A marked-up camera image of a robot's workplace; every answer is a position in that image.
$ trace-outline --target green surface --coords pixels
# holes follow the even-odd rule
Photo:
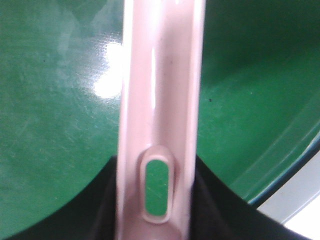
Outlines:
[[[145,209],[154,216],[162,216],[168,207],[169,169],[161,160],[152,160],[145,170]]]
[[[116,154],[122,9],[0,1],[0,239],[62,207]],[[197,153],[247,201],[320,132],[319,16],[318,0],[207,1]]]

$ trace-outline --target pink plastic handle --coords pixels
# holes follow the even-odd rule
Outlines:
[[[116,240],[187,240],[205,0],[125,0]],[[145,167],[169,168],[167,210],[146,212]]]

